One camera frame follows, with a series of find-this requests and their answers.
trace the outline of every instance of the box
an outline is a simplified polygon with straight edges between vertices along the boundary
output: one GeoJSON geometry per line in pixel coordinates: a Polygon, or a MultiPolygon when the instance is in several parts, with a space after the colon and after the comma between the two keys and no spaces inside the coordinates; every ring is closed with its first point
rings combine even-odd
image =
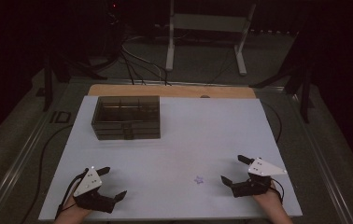
{"type": "Polygon", "coordinates": [[[160,138],[160,97],[100,96],[92,128],[98,140],[160,138]]]}

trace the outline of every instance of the small purple object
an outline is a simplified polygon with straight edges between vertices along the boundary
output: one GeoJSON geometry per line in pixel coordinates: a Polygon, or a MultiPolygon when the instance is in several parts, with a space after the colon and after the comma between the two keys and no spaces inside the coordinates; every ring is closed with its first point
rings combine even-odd
{"type": "Polygon", "coordinates": [[[194,181],[199,185],[199,184],[203,184],[204,183],[204,180],[202,177],[200,176],[196,176],[196,178],[194,179],[194,181]]]}

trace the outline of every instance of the dark floor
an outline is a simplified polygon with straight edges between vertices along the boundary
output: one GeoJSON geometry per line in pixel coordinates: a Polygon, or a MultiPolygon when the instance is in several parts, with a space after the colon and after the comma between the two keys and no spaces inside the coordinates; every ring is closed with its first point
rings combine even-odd
{"type": "MultiPolygon", "coordinates": [[[[262,81],[278,71],[293,37],[287,35],[249,35],[243,50],[247,75],[237,72],[233,58],[233,43],[220,41],[215,45],[178,42],[174,71],[168,74],[173,85],[246,86],[262,81]]],[[[166,39],[135,38],[124,45],[128,52],[151,63],[165,66],[166,39]]],[[[157,67],[129,57],[159,75],[157,67]]],[[[134,65],[147,84],[163,84],[146,69],[134,65]]],[[[49,142],[57,131],[73,124],[80,103],[90,86],[98,81],[78,73],[68,84],[54,83],[54,102],[48,113],[42,112],[44,99],[36,97],[43,87],[43,73],[34,77],[34,87],[20,101],[0,126],[0,223],[20,223],[35,197],[39,172],[41,184],[33,210],[25,223],[37,221],[52,175],[63,153],[70,129],[65,129],[49,142]],[[70,112],[67,123],[50,122],[54,111],[70,112]],[[39,170],[42,149],[43,169],[39,170]]],[[[108,77],[102,83],[130,84],[125,62],[99,73],[108,77]]],[[[141,84],[140,77],[134,77],[141,84]]],[[[287,78],[271,87],[255,90],[263,103],[281,156],[289,170],[295,193],[303,210],[294,223],[353,223],[353,155],[338,129],[318,89],[312,86],[309,109],[310,124],[303,122],[298,112],[299,97],[286,95],[282,88],[287,78]]],[[[211,221],[210,223],[245,223],[243,220],[211,221]]],[[[267,223],[255,219],[249,223],[267,223]]]]}

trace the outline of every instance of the gray carpet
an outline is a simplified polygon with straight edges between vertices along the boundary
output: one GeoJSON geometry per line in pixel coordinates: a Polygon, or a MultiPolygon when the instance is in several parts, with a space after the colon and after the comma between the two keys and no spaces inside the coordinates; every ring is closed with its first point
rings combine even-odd
{"type": "MultiPolygon", "coordinates": [[[[283,35],[250,35],[247,47],[243,51],[248,70],[246,77],[238,75],[231,48],[178,46],[175,70],[169,74],[169,81],[173,84],[182,82],[205,85],[208,80],[218,76],[213,83],[235,86],[253,84],[277,72],[292,41],[293,38],[283,35]]],[[[128,42],[125,48],[153,63],[162,66],[165,64],[166,45],[161,40],[159,43],[156,41],[147,43],[145,40],[137,39],[137,41],[128,42]]],[[[145,71],[145,69],[140,70],[144,80],[158,80],[150,73],[145,74],[145,71]]],[[[114,66],[101,72],[101,75],[109,77],[106,83],[130,82],[123,63],[115,63],[114,66]]],[[[43,99],[35,97],[38,88],[42,87],[42,81],[43,74],[40,73],[34,79],[33,89],[0,126],[0,186],[4,175],[18,157],[21,149],[25,148],[25,144],[32,143],[34,149],[32,154],[27,155],[29,158],[19,178],[12,183],[12,185],[15,184],[14,188],[4,195],[4,201],[1,200],[0,223],[21,222],[35,196],[42,148],[53,134],[73,124],[82,98],[87,94],[91,84],[96,83],[79,74],[74,74],[73,79],[67,85],[55,83],[56,100],[50,111],[43,113],[41,111],[43,99]],[[70,112],[71,119],[68,123],[49,123],[53,111],[70,112]],[[37,139],[30,140],[29,136],[42,119],[44,125],[41,134],[37,139]]],[[[282,86],[284,83],[285,80],[280,80],[274,85],[282,86]]],[[[302,217],[294,217],[294,223],[345,223],[340,218],[342,214],[350,214],[353,217],[353,156],[346,140],[322,102],[319,91],[312,87],[310,99],[313,108],[309,109],[311,122],[308,125],[304,124],[297,115],[298,105],[292,96],[272,88],[256,90],[256,93],[263,103],[275,138],[280,134],[279,150],[289,170],[289,176],[304,213],[302,217]],[[321,166],[318,158],[326,161],[325,168],[321,166]],[[341,193],[342,203],[346,203],[348,208],[347,212],[340,211],[338,206],[335,206],[337,205],[335,198],[339,198],[332,195],[334,187],[341,193]]],[[[25,223],[43,223],[37,221],[37,217],[70,130],[67,128],[57,133],[46,147],[40,194],[25,223]]],[[[175,223],[204,222],[178,221],[175,223]]],[[[247,223],[247,221],[219,220],[206,223],[247,223]]],[[[267,222],[264,219],[255,219],[249,223],[267,222]]]]}

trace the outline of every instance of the white tabletop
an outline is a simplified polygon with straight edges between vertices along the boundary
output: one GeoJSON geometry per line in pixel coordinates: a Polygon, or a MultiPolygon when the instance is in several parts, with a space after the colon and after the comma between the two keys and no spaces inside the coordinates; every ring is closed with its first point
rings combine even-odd
{"type": "MultiPolygon", "coordinates": [[[[110,167],[98,192],[127,190],[112,214],[93,220],[230,219],[264,217],[251,197],[234,198],[220,176],[248,179],[238,155],[261,157],[288,170],[258,99],[161,97],[161,138],[97,140],[92,129],[96,96],[86,96],[39,215],[53,220],[72,179],[85,168],[110,167]],[[194,181],[197,177],[203,183],[194,181]]],[[[302,211],[288,175],[273,176],[285,189],[290,216],[302,211]]]]}

